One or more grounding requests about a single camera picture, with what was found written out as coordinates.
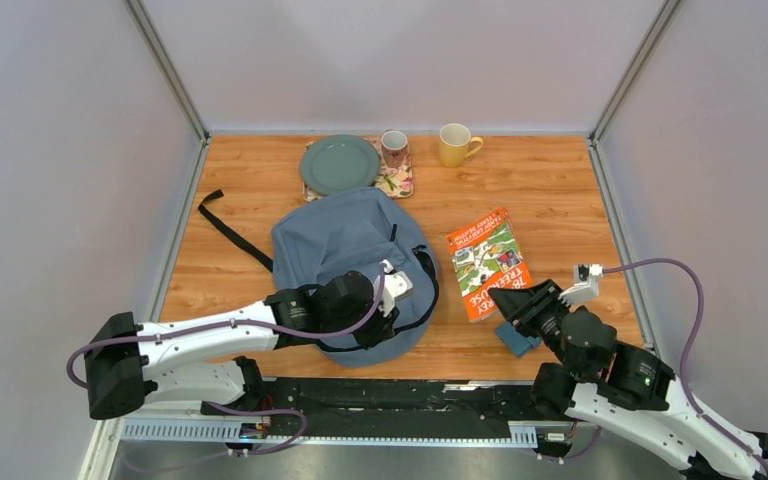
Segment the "orange treehouse paperback book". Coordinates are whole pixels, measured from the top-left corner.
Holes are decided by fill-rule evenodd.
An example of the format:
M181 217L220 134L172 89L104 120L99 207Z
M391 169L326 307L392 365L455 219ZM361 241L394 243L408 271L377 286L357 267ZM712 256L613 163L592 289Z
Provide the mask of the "orange treehouse paperback book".
M491 288L522 289L533 285L524 255L505 208L446 236L459 292L470 322L494 315Z

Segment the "blue-grey fabric backpack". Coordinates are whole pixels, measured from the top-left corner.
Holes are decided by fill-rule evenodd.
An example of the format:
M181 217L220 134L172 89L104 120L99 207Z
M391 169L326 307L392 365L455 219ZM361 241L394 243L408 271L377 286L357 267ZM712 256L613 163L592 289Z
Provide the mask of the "blue-grey fabric backpack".
M369 367L395 360L419 343L440 298L439 265L417 221L380 189L344 191L296 208L272 228L271 255L208 210L222 195L220 190L207 195L199 213L264 266L277 289L325 285L350 270L375 279L383 260L412 282L410 295L397 304L393 337L368 349L350 335L318 341L330 360L346 368Z

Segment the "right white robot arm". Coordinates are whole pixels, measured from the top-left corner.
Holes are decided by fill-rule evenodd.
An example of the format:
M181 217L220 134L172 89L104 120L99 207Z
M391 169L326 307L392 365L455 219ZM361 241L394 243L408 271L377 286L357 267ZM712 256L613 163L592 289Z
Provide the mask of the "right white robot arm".
M547 280L488 293L515 332L538 336L554 353L540 366L530 404L542 418L592 423L652 452L688 479L768 479L768 434L706 413L674 370L617 338L585 307L595 280L562 289Z

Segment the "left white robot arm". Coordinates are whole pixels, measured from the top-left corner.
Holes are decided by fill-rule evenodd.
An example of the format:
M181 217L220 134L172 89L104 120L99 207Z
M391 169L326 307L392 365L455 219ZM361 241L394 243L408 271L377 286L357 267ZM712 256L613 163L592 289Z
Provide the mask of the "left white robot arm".
M266 406L251 352L348 336L361 349L392 338L397 303L413 284L382 263L375 279L349 271L325 285L282 289L229 312L169 323L110 317L77 355L84 362L93 420L123 417L161 402L201 402L207 415Z

